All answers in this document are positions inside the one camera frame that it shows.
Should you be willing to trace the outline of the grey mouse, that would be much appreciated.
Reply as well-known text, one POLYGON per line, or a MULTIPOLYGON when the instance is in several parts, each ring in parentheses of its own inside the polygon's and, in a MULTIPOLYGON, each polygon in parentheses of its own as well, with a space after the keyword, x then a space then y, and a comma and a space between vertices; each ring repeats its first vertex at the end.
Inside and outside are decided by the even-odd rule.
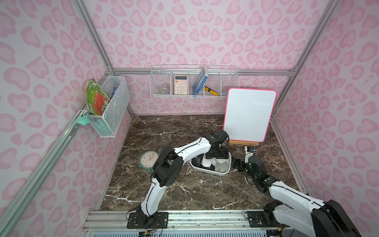
POLYGON ((216 163, 215 165, 215 172, 218 172, 218 173, 226 173, 228 171, 228 165, 227 163, 216 163))

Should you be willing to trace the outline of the white storage box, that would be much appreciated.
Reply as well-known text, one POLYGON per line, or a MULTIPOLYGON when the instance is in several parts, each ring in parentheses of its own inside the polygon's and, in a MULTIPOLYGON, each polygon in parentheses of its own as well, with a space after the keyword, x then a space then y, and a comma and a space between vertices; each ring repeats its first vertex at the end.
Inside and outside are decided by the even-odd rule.
POLYGON ((189 162, 192 168, 197 171, 218 176, 225 176, 231 169, 232 155, 228 152, 228 157, 226 159, 207 159, 206 155, 202 154, 193 158, 189 162))

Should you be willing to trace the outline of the black mouse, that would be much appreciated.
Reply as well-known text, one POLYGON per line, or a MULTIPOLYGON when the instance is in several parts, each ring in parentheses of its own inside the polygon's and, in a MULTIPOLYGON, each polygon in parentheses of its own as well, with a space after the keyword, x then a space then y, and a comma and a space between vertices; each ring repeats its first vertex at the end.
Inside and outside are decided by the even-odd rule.
POLYGON ((193 166, 195 166, 195 167, 201 167, 202 157, 198 156, 198 157, 192 159, 191 161, 192 161, 192 165, 193 166))

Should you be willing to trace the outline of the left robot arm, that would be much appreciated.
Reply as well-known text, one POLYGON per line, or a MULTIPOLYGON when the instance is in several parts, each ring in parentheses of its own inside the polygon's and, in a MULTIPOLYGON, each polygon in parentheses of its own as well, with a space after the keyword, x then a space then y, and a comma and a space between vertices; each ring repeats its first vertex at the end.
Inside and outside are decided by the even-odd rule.
POLYGON ((190 162, 193 168, 201 172, 219 176, 227 174, 232 155, 223 145, 225 141, 229 142, 229 136, 219 129, 216 133, 205 133, 182 147, 165 147, 153 166, 152 184, 147 196, 136 209, 140 220, 146 223, 153 218, 164 192, 177 181, 185 163, 190 162))

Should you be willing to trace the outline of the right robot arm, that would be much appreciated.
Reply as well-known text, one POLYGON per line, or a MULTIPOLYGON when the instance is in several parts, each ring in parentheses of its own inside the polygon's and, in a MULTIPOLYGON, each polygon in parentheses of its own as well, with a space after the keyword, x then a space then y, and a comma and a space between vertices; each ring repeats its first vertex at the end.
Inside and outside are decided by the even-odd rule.
POLYGON ((273 199, 264 207, 267 225, 277 222, 309 237, 361 235, 338 202, 311 197, 270 176, 260 157, 250 156, 247 161, 232 159, 232 167, 245 173, 259 192, 273 199))

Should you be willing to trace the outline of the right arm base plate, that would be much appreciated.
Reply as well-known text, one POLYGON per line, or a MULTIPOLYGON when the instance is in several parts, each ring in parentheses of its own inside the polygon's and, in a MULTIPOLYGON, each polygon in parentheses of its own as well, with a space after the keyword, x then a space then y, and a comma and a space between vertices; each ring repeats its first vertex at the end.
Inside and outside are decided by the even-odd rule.
POLYGON ((248 220, 250 228, 279 228, 280 223, 274 219, 267 219, 264 211, 247 211, 244 217, 248 220))

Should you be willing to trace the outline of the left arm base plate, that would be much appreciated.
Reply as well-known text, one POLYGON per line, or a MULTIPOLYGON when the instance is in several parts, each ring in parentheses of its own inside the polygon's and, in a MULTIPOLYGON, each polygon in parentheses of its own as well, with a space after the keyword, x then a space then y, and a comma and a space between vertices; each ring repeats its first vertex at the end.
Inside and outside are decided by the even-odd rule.
POLYGON ((167 229, 168 217, 168 212, 157 212, 150 217, 132 212, 127 218, 127 229, 167 229))

